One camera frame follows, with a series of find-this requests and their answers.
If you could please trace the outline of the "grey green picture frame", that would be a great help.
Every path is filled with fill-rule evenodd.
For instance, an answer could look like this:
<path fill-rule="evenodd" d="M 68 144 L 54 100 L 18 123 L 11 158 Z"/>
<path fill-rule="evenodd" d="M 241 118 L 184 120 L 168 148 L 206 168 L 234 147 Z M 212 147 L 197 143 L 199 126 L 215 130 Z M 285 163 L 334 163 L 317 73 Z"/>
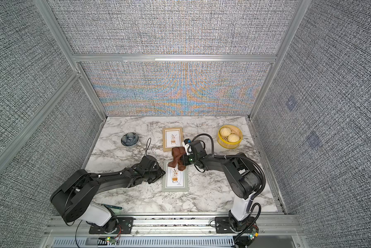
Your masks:
<path fill-rule="evenodd" d="M 169 160 L 164 161 L 163 192 L 187 192 L 189 190 L 188 173 L 180 171 L 178 167 L 168 166 Z"/>

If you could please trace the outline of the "brown microfibre cloth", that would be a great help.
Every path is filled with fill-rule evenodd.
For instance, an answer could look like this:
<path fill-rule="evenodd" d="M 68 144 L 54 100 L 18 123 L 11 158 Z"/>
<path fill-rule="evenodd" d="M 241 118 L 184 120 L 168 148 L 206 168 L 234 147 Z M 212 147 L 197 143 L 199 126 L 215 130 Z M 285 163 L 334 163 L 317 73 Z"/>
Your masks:
<path fill-rule="evenodd" d="M 168 163 L 168 167 L 175 168 L 179 171 L 184 171 L 186 169 L 186 166 L 184 165 L 183 162 L 183 156 L 186 155 L 186 151 L 184 147 L 173 147 L 172 148 L 172 156 L 173 156 L 173 161 Z"/>

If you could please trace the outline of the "light wood picture frame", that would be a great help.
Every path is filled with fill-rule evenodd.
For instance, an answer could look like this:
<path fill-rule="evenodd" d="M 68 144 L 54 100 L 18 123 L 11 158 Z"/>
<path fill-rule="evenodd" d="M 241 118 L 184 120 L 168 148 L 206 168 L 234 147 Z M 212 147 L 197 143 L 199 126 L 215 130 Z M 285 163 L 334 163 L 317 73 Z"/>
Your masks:
<path fill-rule="evenodd" d="M 181 127 L 163 129 L 163 151 L 169 152 L 174 147 L 182 146 L 183 132 Z"/>

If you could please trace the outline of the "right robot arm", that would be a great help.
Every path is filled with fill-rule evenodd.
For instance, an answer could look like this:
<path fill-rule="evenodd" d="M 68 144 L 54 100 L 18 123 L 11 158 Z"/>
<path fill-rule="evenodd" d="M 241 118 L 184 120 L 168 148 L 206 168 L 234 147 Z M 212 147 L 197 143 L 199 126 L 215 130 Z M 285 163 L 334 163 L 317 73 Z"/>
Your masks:
<path fill-rule="evenodd" d="M 195 165 L 199 171 L 223 172 L 235 194 L 233 206 L 228 213 L 228 226 L 232 231 L 240 233 L 250 228 L 258 217 L 251 214 L 257 204 L 254 199 L 266 186 L 263 169 L 243 153 L 236 155 L 197 155 L 180 156 L 180 165 Z"/>

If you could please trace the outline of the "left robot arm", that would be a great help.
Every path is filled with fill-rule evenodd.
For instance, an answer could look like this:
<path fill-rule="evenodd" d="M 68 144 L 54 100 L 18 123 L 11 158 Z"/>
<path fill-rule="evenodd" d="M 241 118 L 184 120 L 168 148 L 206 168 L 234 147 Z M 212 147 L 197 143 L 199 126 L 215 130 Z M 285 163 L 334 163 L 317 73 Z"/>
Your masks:
<path fill-rule="evenodd" d="M 133 188 L 143 182 L 152 184 L 164 174 L 158 165 L 150 170 L 135 165 L 103 174 L 79 169 L 51 195 L 50 202 L 66 223 L 83 220 L 102 227 L 114 214 L 107 207 L 94 203 L 92 200 L 95 195 L 119 188 Z"/>

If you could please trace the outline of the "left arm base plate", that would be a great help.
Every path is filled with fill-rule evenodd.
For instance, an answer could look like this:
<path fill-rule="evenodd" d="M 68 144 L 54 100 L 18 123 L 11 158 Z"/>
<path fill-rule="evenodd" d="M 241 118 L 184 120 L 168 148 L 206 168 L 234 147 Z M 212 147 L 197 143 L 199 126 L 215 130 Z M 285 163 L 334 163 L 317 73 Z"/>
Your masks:
<path fill-rule="evenodd" d="M 89 234 L 111 235 L 111 234 L 130 234 L 133 228 L 133 217 L 112 217 L 105 225 L 98 226 L 91 224 Z"/>

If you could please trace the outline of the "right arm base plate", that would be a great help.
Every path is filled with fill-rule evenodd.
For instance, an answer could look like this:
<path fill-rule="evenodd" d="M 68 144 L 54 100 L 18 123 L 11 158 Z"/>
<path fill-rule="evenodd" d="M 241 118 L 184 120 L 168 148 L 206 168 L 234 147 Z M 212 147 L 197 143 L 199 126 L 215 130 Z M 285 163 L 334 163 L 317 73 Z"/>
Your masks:
<path fill-rule="evenodd" d="M 214 225 L 217 234 L 234 234 L 229 217 L 215 217 Z"/>

